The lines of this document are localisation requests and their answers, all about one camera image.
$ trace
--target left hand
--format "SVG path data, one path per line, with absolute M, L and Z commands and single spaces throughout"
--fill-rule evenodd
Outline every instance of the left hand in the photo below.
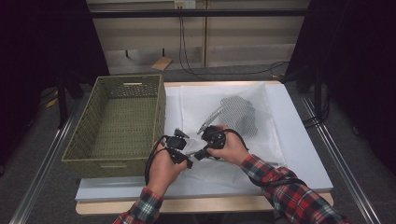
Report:
M 157 151 L 163 149 L 159 144 Z M 169 186 L 175 182 L 178 175 L 187 168 L 187 161 L 180 164 L 174 164 L 166 150 L 162 150 L 155 156 L 149 170 L 148 189 L 161 197 L 168 190 Z

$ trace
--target wall outlet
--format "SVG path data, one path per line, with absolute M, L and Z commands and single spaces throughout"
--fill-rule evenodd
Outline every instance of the wall outlet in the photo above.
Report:
M 196 9 L 196 1 L 195 0 L 185 0 L 184 8 L 186 9 Z
M 175 9 L 183 9 L 184 6 L 184 0 L 175 0 Z

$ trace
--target black strap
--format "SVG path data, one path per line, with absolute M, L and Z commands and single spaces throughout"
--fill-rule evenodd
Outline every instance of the black strap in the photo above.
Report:
M 260 181 L 257 181 L 251 177 L 249 177 L 250 181 L 259 187 L 273 187 L 273 186 L 278 186 L 278 185 L 288 185 L 288 184 L 301 184 L 301 185 L 305 185 L 305 182 L 299 178 L 291 178 L 291 177 L 285 177 L 283 179 L 280 179 L 278 181 L 271 181 L 271 182 L 267 182 L 267 183 L 262 183 Z

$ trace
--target wicker basket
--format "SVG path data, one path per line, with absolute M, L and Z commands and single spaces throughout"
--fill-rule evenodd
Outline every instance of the wicker basket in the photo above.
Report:
M 82 178 L 143 175 L 165 104 L 161 75 L 97 78 L 62 161 Z

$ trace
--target red plaid flannel shirt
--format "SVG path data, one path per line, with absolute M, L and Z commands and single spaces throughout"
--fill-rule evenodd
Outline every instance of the red plaid flannel shirt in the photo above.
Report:
M 277 181 L 284 177 L 297 177 L 288 168 L 275 169 L 254 155 L 247 157 L 241 168 L 248 176 L 262 183 Z M 326 200 L 305 185 L 291 183 L 265 187 L 262 190 L 275 210 L 291 223 L 351 223 L 347 217 L 339 214 Z M 114 223 L 153 223 L 160 214 L 162 203 L 163 198 L 144 188 L 140 199 Z

